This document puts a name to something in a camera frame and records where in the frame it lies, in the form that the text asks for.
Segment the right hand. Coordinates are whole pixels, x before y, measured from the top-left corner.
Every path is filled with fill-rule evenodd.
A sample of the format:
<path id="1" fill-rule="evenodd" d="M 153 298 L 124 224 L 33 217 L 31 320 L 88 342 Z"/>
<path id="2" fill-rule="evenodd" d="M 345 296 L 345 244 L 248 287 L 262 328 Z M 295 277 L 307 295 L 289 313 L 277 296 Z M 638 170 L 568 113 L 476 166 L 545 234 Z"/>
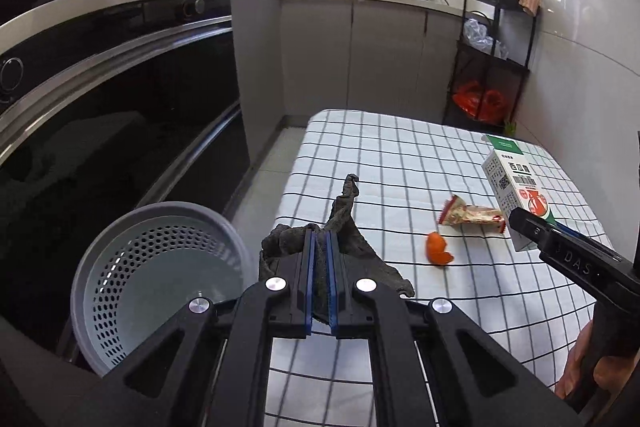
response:
<path id="1" fill-rule="evenodd" d="M 556 383 L 554 393 L 565 399 L 576 387 L 582 375 L 580 365 L 589 347 L 592 323 L 590 321 L 579 333 L 575 346 L 570 349 L 560 380 Z M 599 388 L 609 392 L 613 398 L 620 394 L 639 362 L 639 355 L 633 358 L 603 357 L 600 358 L 593 371 L 593 380 Z"/>

